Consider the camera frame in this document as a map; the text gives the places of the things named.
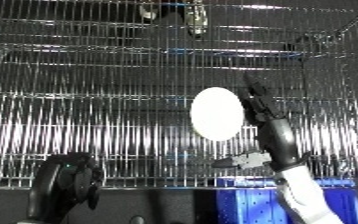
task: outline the dark floor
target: dark floor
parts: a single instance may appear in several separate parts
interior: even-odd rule
[[[129,224],[142,216],[147,224],[217,224],[213,196],[213,191],[105,190],[95,211],[78,206],[64,223]],[[25,190],[0,190],[0,224],[22,220],[26,200]]]

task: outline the shoe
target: shoe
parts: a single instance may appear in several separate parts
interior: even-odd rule
[[[149,1],[147,3],[142,3],[139,6],[139,14],[143,19],[146,20],[155,20],[158,15],[158,5]]]
[[[207,12],[200,0],[188,3],[184,13],[184,21],[191,36],[200,37],[207,32]]]

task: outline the black object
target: black object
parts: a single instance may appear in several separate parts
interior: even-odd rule
[[[77,204],[95,209],[102,171],[88,153],[52,155],[41,165],[30,190],[27,219],[18,222],[58,224]]]
[[[273,97],[259,82],[252,81],[245,74],[247,96],[242,98],[245,115],[251,125],[258,127],[257,140],[263,151],[270,154],[270,167],[275,172],[303,165],[310,153],[299,156],[295,135],[287,117],[274,105]],[[231,167],[230,158],[217,160],[212,164],[215,168]]]

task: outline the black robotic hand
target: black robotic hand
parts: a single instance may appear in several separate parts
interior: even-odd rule
[[[102,176],[88,153],[50,156],[30,190],[27,219],[17,224],[58,224],[75,205],[85,201],[95,209]]]

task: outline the metal wire cage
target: metal wire cage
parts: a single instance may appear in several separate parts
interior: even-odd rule
[[[142,18],[141,4],[160,6],[158,18]],[[204,0],[199,39],[185,20],[192,4],[0,0],[0,187],[31,186],[48,155],[70,151],[95,155],[105,187],[269,177],[210,167],[257,149],[254,127],[211,142],[190,122],[198,92],[237,93],[244,73],[273,92],[316,176],[358,184],[358,23],[324,39],[358,15],[358,1]]]

